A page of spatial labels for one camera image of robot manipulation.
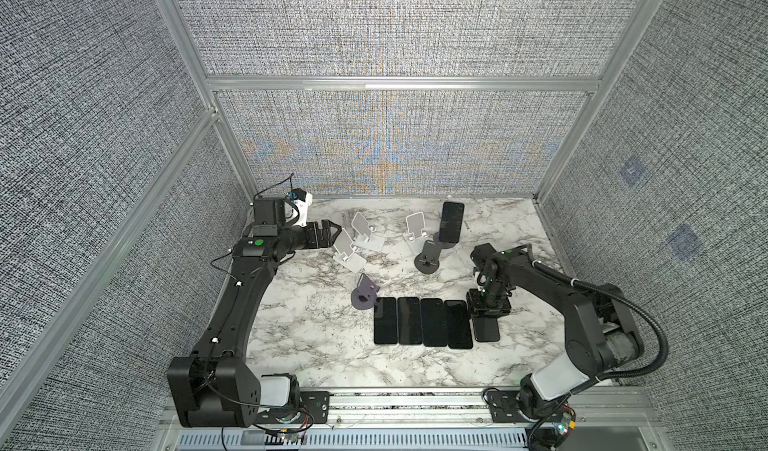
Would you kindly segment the white folding phone stand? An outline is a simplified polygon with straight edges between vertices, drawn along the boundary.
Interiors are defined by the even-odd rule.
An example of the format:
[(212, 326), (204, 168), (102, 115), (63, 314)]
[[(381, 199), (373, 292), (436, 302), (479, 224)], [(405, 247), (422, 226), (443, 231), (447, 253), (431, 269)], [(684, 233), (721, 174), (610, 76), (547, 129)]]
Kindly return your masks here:
[(344, 228), (335, 238), (333, 249), (334, 261), (350, 272), (360, 272), (367, 263), (367, 260), (356, 251), (352, 238)]

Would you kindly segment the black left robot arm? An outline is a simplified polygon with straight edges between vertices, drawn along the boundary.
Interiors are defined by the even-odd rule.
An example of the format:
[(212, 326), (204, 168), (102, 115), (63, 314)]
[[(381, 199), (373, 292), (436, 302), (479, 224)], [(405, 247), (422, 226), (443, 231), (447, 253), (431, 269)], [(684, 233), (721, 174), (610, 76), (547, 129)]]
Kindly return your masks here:
[(253, 220), (227, 254), (228, 281), (209, 324), (190, 353), (173, 358), (167, 369), (183, 427), (246, 428), (269, 412), (312, 421), (295, 376), (258, 378), (245, 362), (256, 314), (279, 267), (299, 250), (332, 247), (341, 232), (330, 220), (309, 221), (311, 204), (311, 194), (301, 188), (284, 197), (254, 198)]

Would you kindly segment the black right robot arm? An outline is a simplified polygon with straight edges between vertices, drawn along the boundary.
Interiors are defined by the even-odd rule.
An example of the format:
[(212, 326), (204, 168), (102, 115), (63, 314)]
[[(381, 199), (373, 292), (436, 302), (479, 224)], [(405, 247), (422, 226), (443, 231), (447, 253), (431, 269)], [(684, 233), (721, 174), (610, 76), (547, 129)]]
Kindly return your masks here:
[(476, 285), (466, 305), (477, 342), (501, 339), (500, 321), (512, 314), (516, 291), (530, 295), (559, 318), (561, 352), (520, 380), (516, 401), (523, 418), (541, 419), (563, 408), (566, 397), (608, 377), (642, 356), (636, 312), (613, 285), (589, 285), (536, 259), (530, 245), (471, 251)]

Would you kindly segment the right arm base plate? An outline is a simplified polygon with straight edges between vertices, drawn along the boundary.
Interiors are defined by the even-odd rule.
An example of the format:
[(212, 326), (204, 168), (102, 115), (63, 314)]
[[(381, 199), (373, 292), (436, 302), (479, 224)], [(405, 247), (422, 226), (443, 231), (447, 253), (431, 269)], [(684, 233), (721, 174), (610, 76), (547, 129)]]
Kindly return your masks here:
[(529, 414), (521, 407), (517, 398), (517, 389), (502, 390), (496, 387), (485, 388), (481, 399), (488, 408), (493, 423), (535, 423), (540, 419), (546, 422), (560, 421), (563, 415), (575, 416), (575, 410), (563, 399), (558, 398), (539, 407), (529, 409)]

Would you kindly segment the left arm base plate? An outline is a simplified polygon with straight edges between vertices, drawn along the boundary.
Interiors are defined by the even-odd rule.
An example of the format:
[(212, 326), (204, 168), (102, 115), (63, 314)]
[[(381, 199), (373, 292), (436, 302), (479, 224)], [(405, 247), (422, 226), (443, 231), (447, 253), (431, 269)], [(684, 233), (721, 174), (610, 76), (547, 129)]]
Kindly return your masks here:
[(259, 410), (255, 414), (255, 424), (287, 425), (326, 424), (330, 411), (331, 393), (327, 391), (308, 391), (301, 389), (298, 395), (289, 398), (286, 405), (269, 410)]

